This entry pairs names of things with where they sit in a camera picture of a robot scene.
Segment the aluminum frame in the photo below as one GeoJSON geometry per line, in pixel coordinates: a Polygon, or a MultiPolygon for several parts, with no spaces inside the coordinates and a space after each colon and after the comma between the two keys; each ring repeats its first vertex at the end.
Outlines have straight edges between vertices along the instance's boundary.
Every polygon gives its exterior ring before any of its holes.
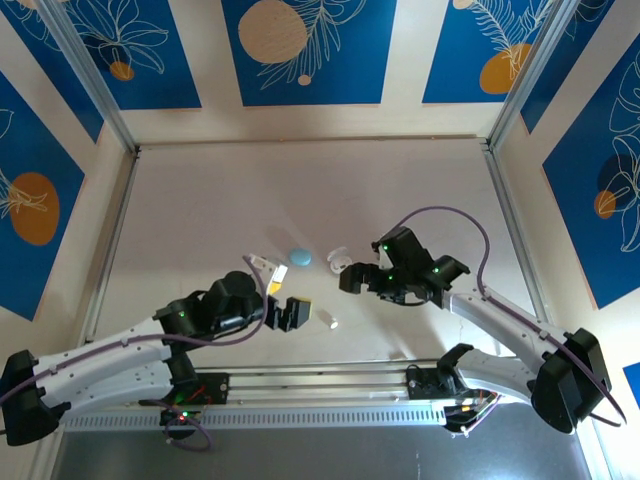
{"type": "Polygon", "coordinates": [[[114,135],[125,150],[128,153],[135,153],[136,143],[120,115],[120,108],[64,7],[57,0],[34,0],[34,4],[40,18],[51,32],[51,36],[102,118],[111,126],[114,135]]]}
{"type": "Polygon", "coordinates": [[[582,0],[551,0],[555,1],[553,10],[542,26],[536,41],[527,56],[520,74],[507,95],[498,118],[487,136],[489,149],[495,153],[504,141],[513,122],[520,115],[520,110],[527,97],[538,81],[542,70],[547,65],[558,41],[562,37],[567,25],[571,21],[582,0]]]}
{"type": "Polygon", "coordinates": [[[131,161],[129,172],[127,173],[127,180],[122,198],[120,200],[120,204],[118,206],[118,211],[116,213],[116,221],[113,232],[109,237],[107,251],[105,252],[104,260],[100,268],[98,283],[89,300],[89,305],[83,321],[80,338],[76,345],[77,347],[81,347],[87,342],[92,342],[98,328],[98,318],[100,317],[100,312],[104,303],[104,296],[107,292],[109,277],[111,276],[113,262],[116,258],[116,250],[118,248],[118,242],[120,241],[120,234],[122,233],[122,227],[124,226],[127,206],[129,205],[129,199],[131,198],[131,192],[133,191],[133,185],[136,179],[136,172],[138,170],[138,158],[139,155],[136,151],[136,154],[131,161]]]}

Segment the white small object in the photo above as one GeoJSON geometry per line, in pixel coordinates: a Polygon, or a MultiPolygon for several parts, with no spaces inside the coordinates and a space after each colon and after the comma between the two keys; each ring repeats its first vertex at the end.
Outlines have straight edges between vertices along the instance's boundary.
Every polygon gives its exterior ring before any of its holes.
{"type": "Polygon", "coordinates": [[[282,283],[284,281],[284,277],[287,274],[288,267],[279,262],[278,260],[271,260],[265,257],[260,257],[258,255],[254,255],[253,253],[249,255],[249,259],[251,260],[251,264],[256,267],[258,270],[265,271],[266,276],[270,278],[272,282],[282,283]]]}
{"type": "Polygon", "coordinates": [[[336,275],[340,275],[345,268],[353,264],[353,260],[349,257],[347,247],[339,247],[327,255],[327,261],[331,271],[336,275]]]}

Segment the white leaf drawing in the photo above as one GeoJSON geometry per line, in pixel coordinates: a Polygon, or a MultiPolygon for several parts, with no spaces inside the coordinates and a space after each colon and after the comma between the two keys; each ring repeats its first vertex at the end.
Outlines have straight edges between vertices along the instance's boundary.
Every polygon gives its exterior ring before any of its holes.
{"type": "Polygon", "coordinates": [[[618,159],[617,172],[604,189],[610,195],[599,197],[596,213],[605,213],[604,218],[621,213],[620,251],[630,253],[640,248],[640,52],[620,81],[609,130],[615,134],[612,146],[618,159]]]}
{"type": "Polygon", "coordinates": [[[571,40],[576,39],[578,25],[580,23],[593,23],[597,21],[604,13],[606,6],[611,0],[582,0],[576,7],[573,17],[569,21],[564,33],[571,40]]]}
{"type": "MultiPolygon", "coordinates": [[[[14,112],[0,108],[0,140],[9,132],[14,112]]],[[[29,207],[41,212],[46,212],[47,207],[43,202],[47,194],[29,195],[16,188],[0,169],[0,218],[6,217],[11,210],[16,212],[20,207],[29,207]]]]}
{"type": "Polygon", "coordinates": [[[356,0],[293,0],[290,6],[300,16],[307,30],[307,41],[302,51],[291,60],[275,64],[262,64],[259,77],[265,77],[261,90],[283,80],[291,83],[302,76],[313,78],[324,62],[331,60],[332,51],[342,46],[338,27],[355,18],[367,0],[359,3],[351,13],[345,5],[356,0]]]}
{"type": "Polygon", "coordinates": [[[514,79],[522,63],[523,48],[549,16],[554,0],[540,0],[534,6],[529,0],[522,15],[513,11],[511,0],[473,0],[468,10],[476,15],[480,32],[489,37],[494,50],[509,59],[510,78],[514,79]]]}
{"type": "MultiPolygon", "coordinates": [[[[53,50],[60,51],[34,9],[17,0],[2,0],[21,21],[25,30],[53,50]]],[[[62,3],[85,46],[97,51],[97,62],[114,62],[164,73],[165,65],[154,47],[163,45],[169,31],[139,20],[137,0],[69,0],[62,3]]]]}

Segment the blue sponge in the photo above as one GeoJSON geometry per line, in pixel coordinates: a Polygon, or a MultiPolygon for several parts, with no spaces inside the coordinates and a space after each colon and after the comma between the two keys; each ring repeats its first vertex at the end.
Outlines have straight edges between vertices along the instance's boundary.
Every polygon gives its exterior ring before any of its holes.
{"type": "Polygon", "coordinates": [[[298,267],[306,267],[311,263],[311,252],[304,248],[294,248],[289,252],[289,260],[298,267]]]}

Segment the purple cable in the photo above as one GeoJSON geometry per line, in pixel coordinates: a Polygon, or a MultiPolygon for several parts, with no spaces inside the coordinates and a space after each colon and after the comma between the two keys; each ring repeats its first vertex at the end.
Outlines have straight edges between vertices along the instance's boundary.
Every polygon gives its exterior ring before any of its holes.
{"type": "MultiPolygon", "coordinates": [[[[181,410],[178,410],[177,408],[172,407],[168,403],[164,403],[164,402],[161,402],[159,400],[149,400],[149,402],[157,405],[158,407],[162,407],[165,410],[171,410],[176,415],[182,416],[182,411],[181,410]]],[[[174,420],[171,420],[171,421],[167,422],[167,424],[164,427],[164,435],[169,440],[169,445],[174,446],[176,448],[180,448],[181,450],[186,450],[188,452],[206,453],[206,452],[212,451],[213,450],[213,439],[211,438],[211,435],[209,435],[209,432],[207,432],[207,429],[204,428],[200,422],[197,422],[192,418],[184,417],[184,419],[188,424],[193,425],[194,427],[196,427],[196,429],[200,433],[202,433],[202,435],[204,435],[204,438],[207,440],[207,444],[204,447],[197,447],[197,446],[193,446],[193,445],[187,445],[185,442],[179,442],[179,441],[174,440],[173,438],[171,438],[169,436],[169,427],[172,426],[172,425],[175,425],[176,423],[178,423],[178,420],[174,419],[174,420]]]]}
{"type": "MultiPolygon", "coordinates": [[[[505,312],[507,315],[510,315],[511,317],[515,318],[517,321],[519,321],[523,325],[525,325],[528,328],[530,328],[531,330],[533,330],[536,334],[539,334],[540,332],[542,332],[543,329],[540,328],[535,323],[531,322],[530,320],[528,320],[527,318],[525,318],[524,316],[522,316],[518,312],[516,312],[513,309],[509,308],[507,305],[504,305],[503,303],[499,302],[495,298],[492,298],[491,296],[487,296],[486,295],[486,288],[484,286],[484,282],[482,281],[482,278],[484,276],[484,269],[487,266],[487,262],[489,261],[489,253],[491,251],[491,241],[489,240],[489,234],[487,233],[485,228],[480,224],[480,222],[478,220],[476,220],[474,217],[469,215],[467,212],[465,212],[463,210],[460,210],[460,209],[457,209],[457,208],[454,208],[454,207],[448,207],[446,205],[434,205],[434,206],[430,206],[430,207],[423,207],[423,208],[419,208],[417,210],[414,210],[409,215],[404,217],[402,220],[400,220],[400,222],[398,222],[398,224],[396,226],[394,226],[392,228],[392,230],[396,229],[397,227],[400,227],[407,220],[409,220],[410,218],[414,217],[415,215],[417,215],[419,213],[422,213],[422,212],[432,211],[432,210],[441,210],[441,211],[457,213],[458,215],[463,216],[464,218],[466,218],[467,220],[469,220],[471,223],[473,223],[476,226],[476,228],[482,234],[482,238],[484,239],[484,245],[485,245],[484,255],[482,256],[482,260],[480,261],[480,266],[478,267],[478,275],[477,275],[477,278],[478,278],[478,290],[489,301],[489,303],[495,305],[500,310],[505,312]]],[[[560,343],[558,340],[556,340],[552,335],[547,335],[545,340],[548,341],[549,343],[551,343],[554,347],[556,347],[562,353],[564,353],[580,369],[580,371],[582,371],[582,373],[584,373],[586,375],[586,377],[591,381],[591,383],[593,383],[593,385],[595,385],[595,387],[598,389],[598,391],[609,401],[611,406],[613,406],[613,408],[618,413],[618,415],[620,415],[620,418],[622,418],[622,420],[626,424],[627,423],[627,417],[625,416],[624,412],[622,411],[622,408],[620,407],[620,405],[618,404],[616,399],[613,398],[613,396],[607,391],[606,387],[604,385],[602,385],[602,383],[600,383],[600,381],[597,379],[597,377],[594,375],[594,373],[589,369],[589,367],[587,367],[584,364],[584,362],[582,360],[580,360],[580,358],[578,358],[578,356],[576,354],[574,354],[571,350],[569,350],[562,343],[560,343]]],[[[590,416],[591,416],[591,418],[593,418],[595,420],[601,421],[601,422],[606,423],[607,425],[611,425],[613,427],[620,427],[621,426],[620,423],[616,423],[616,422],[613,422],[611,420],[607,420],[607,419],[602,418],[601,416],[593,414],[593,413],[590,414],[590,416]]]]}
{"type": "MultiPolygon", "coordinates": [[[[254,327],[254,329],[251,330],[249,333],[247,333],[245,336],[240,337],[240,338],[236,338],[236,339],[233,339],[233,340],[226,340],[224,342],[215,342],[215,341],[214,342],[208,342],[206,340],[198,340],[196,338],[189,338],[189,337],[185,337],[185,336],[182,336],[182,335],[172,335],[172,334],[164,334],[164,333],[158,333],[158,334],[153,334],[153,335],[141,335],[141,336],[138,336],[138,337],[131,337],[126,345],[124,345],[122,343],[122,341],[116,341],[116,342],[108,343],[108,344],[102,345],[101,347],[98,347],[98,348],[96,348],[94,350],[91,350],[89,352],[85,352],[85,353],[83,353],[81,355],[78,355],[77,357],[73,357],[73,358],[70,358],[69,360],[65,360],[64,362],[60,362],[56,366],[55,372],[57,373],[60,370],[66,368],[66,367],[70,367],[71,365],[75,365],[76,363],[82,362],[83,360],[87,360],[89,358],[95,357],[96,355],[100,355],[101,353],[105,353],[105,352],[108,352],[108,351],[116,349],[116,348],[128,348],[129,345],[132,345],[132,344],[135,344],[135,343],[141,343],[141,342],[148,342],[148,341],[154,341],[154,340],[167,340],[167,341],[172,341],[172,342],[189,343],[191,345],[196,345],[198,347],[226,347],[226,346],[229,346],[229,345],[237,345],[238,343],[242,343],[242,342],[244,342],[246,340],[249,340],[256,333],[258,333],[258,330],[260,330],[260,328],[262,328],[262,326],[264,325],[264,322],[267,320],[267,310],[269,308],[269,304],[268,304],[268,300],[267,300],[267,297],[268,297],[267,286],[264,284],[264,281],[260,277],[260,272],[256,269],[256,267],[253,266],[253,264],[251,263],[251,259],[249,257],[247,257],[245,255],[245,256],[242,257],[242,259],[249,266],[249,269],[253,273],[254,277],[256,277],[256,280],[258,281],[258,286],[260,287],[260,293],[262,294],[262,318],[260,319],[258,324],[254,327]]],[[[44,370],[44,371],[38,373],[37,375],[34,375],[31,378],[25,380],[24,382],[16,385],[11,390],[9,390],[7,393],[2,395],[2,397],[0,397],[0,407],[2,407],[2,405],[4,405],[4,402],[6,402],[8,399],[13,397],[14,395],[18,394],[19,392],[21,392],[22,390],[24,390],[28,386],[33,385],[34,383],[37,383],[39,380],[42,380],[43,378],[48,377],[49,375],[53,375],[51,369],[44,370]]],[[[152,403],[158,404],[158,402],[155,401],[155,400],[150,400],[150,401],[152,403]]],[[[175,445],[175,446],[177,446],[179,448],[185,447],[185,445],[181,445],[178,442],[172,442],[172,445],[175,445]]]]}

